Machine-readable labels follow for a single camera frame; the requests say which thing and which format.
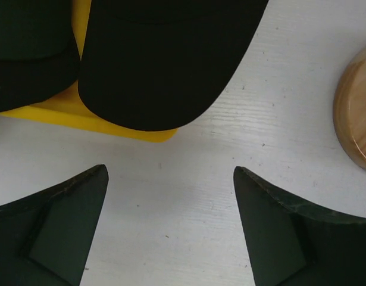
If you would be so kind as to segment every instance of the white wooden table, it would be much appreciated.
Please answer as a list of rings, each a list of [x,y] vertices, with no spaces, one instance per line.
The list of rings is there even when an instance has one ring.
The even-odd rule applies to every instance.
[[[82,286],[252,286],[235,166],[366,217],[366,173],[331,113],[365,44],[366,0],[271,0],[226,90],[168,142],[0,117],[0,204],[104,163],[110,184]]]

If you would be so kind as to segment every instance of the wood grain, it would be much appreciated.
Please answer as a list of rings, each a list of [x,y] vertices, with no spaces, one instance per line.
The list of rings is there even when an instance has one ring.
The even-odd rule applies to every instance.
[[[366,169],[366,47],[340,78],[333,116],[342,147],[357,165]]]

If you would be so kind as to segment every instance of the yellow plastic object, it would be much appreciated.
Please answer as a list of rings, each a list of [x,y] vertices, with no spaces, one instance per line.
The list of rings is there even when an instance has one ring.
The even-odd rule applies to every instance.
[[[90,3],[91,0],[73,1],[72,25],[80,55],[82,55],[83,44],[85,42]],[[78,95],[77,85],[78,83],[75,82],[68,89],[44,102],[1,112],[0,115],[152,142],[165,141],[171,138],[177,131],[177,129],[172,129],[167,131],[145,132],[124,128],[107,122],[85,107]]]

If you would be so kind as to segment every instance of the black object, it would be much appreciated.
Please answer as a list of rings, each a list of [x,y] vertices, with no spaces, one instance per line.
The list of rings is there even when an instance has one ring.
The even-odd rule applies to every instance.
[[[99,165],[0,206],[0,285],[78,286],[107,183]]]
[[[0,112],[67,89],[79,65],[71,0],[0,0]]]
[[[366,219],[321,207],[237,167],[256,286],[366,286]]]
[[[219,96],[268,0],[92,0],[79,94],[139,130],[183,126]]]

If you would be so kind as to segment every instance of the black baseball cap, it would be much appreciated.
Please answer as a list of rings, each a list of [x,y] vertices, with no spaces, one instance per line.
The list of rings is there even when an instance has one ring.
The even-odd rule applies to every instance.
[[[92,0],[79,94],[127,128],[183,126],[220,95],[268,0]]]
[[[67,89],[79,65],[70,0],[0,0],[0,112]]]

